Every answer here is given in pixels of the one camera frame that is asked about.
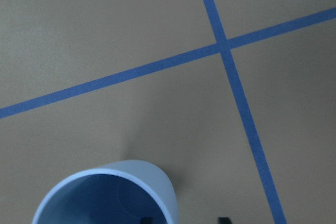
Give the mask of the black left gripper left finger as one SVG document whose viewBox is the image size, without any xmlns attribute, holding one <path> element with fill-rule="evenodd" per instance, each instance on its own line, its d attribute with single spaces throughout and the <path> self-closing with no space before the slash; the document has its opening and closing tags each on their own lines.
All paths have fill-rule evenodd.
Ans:
<svg viewBox="0 0 336 224">
<path fill-rule="evenodd" d="M 152 217 L 143 217 L 140 221 L 140 224 L 152 224 L 153 218 Z"/>
</svg>

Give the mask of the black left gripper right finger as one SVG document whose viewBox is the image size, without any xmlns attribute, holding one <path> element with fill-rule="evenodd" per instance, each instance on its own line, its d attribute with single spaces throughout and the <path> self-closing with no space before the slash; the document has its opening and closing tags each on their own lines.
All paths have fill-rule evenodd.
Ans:
<svg viewBox="0 0 336 224">
<path fill-rule="evenodd" d="M 231 220 L 228 217 L 218 217 L 218 224 L 231 224 Z"/>
</svg>

